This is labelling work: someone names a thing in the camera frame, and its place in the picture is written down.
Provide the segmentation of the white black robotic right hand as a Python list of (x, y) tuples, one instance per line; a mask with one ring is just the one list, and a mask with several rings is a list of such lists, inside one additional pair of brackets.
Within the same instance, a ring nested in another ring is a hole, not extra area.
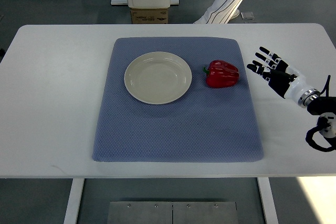
[(300, 71), (288, 65), (276, 53), (264, 47), (260, 47), (259, 50), (255, 56), (261, 61), (254, 60), (247, 68), (261, 76), (280, 97), (291, 99), (302, 108), (320, 97), (321, 92), (308, 85)]

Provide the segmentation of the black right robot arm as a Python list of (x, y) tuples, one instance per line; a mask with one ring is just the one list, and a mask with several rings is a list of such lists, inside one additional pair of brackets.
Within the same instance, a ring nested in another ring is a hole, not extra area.
[(317, 131), (324, 138), (335, 138), (335, 97), (318, 97), (309, 103), (307, 110), (319, 116)]

